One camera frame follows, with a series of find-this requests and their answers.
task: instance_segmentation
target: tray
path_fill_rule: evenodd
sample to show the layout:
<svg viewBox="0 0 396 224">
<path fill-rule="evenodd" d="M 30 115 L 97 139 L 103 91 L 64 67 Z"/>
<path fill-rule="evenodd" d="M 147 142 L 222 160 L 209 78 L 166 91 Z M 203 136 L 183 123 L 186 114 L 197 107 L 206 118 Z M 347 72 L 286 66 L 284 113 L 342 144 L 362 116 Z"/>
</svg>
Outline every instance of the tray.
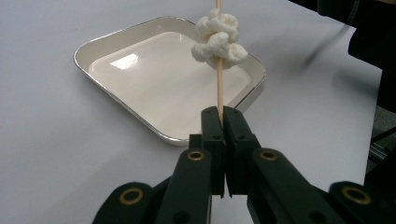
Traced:
<svg viewBox="0 0 396 224">
<path fill-rule="evenodd" d="M 201 111 L 217 105 L 217 73 L 191 56 L 194 24 L 163 17 L 80 46 L 75 63 L 165 142 L 186 146 L 201 130 Z M 224 104 L 237 107 L 265 78 L 247 61 L 223 72 Z"/>
</svg>

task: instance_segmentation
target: floor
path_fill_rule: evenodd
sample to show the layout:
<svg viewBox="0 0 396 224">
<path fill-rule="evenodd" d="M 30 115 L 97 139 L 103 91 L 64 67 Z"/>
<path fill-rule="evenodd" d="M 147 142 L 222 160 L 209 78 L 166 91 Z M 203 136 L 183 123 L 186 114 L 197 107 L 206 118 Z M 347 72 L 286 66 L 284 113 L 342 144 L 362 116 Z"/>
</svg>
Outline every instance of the floor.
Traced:
<svg viewBox="0 0 396 224">
<path fill-rule="evenodd" d="M 393 127 L 396 127 L 396 114 L 378 106 L 375 111 L 372 137 L 377 136 Z M 379 150 L 380 152 L 387 154 L 394 148 L 396 148 L 396 133 L 372 144 L 370 148 L 372 156 L 369 157 L 367 162 L 367 172 L 372 170 L 380 161 L 378 157 L 373 156 L 373 152 Z"/>
</svg>

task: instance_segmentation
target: wooden stick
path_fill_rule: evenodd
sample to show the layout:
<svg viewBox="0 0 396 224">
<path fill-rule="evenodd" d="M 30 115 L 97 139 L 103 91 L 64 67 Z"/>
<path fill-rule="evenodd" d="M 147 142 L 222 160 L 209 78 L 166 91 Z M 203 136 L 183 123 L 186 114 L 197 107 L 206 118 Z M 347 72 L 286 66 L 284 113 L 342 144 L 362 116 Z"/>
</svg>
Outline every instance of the wooden stick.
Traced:
<svg viewBox="0 0 396 224">
<path fill-rule="evenodd" d="M 221 0 L 216 0 L 216 8 L 221 10 Z M 221 127 L 223 127 L 223 81 L 222 81 L 222 59 L 218 60 L 218 111 Z"/>
</svg>

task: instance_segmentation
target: white table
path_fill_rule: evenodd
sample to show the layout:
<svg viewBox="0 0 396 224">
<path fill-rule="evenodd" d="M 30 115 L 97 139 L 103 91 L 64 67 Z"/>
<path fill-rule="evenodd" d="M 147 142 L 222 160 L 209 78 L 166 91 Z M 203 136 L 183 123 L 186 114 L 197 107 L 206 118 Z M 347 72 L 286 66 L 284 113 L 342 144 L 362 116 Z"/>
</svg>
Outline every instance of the white table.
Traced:
<svg viewBox="0 0 396 224">
<path fill-rule="evenodd" d="M 3 1 L 0 6 L 0 223 L 91 223 L 116 187 L 155 186 L 184 148 L 165 144 L 73 62 L 79 45 L 162 16 L 197 21 L 214 1 Z M 283 0 L 223 1 L 238 43 L 267 78 L 240 107 L 263 147 L 308 179 L 362 183 L 380 70 L 347 55 L 343 26 Z M 246 197 L 215 198 L 212 223 L 251 223 Z"/>
</svg>

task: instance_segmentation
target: black object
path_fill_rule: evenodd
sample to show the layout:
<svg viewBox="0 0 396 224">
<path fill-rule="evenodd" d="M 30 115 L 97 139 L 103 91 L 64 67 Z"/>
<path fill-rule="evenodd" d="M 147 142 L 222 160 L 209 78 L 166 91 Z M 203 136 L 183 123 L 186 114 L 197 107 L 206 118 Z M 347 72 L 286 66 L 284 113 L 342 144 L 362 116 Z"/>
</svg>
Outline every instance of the black object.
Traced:
<svg viewBox="0 0 396 224">
<path fill-rule="evenodd" d="M 260 146 L 236 109 L 224 107 L 221 129 L 217 108 L 209 107 L 202 112 L 202 126 L 171 177 L 155 188 L 134 182 L 115 189 L 93 224 L 210 223 L 211 196 L 223 196 L 225 175 L 230 196 L 247 195 L 254 223 L 396 220 L 395 204 L 362 186 L 336 183 L 329 193 L 311 186 L 282 153 Z"/>
</svg>

